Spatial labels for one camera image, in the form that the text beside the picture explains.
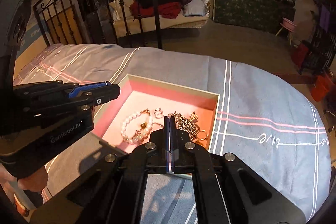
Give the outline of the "person left hand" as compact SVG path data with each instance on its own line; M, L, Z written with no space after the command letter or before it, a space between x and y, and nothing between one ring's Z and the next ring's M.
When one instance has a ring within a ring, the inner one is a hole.
M9 184L11 181L17 181L20 189L39 192L46 187L48 179L49 175L44 166L26 178L16 179L1 165L1 186L7 195L14 192L13 187Z

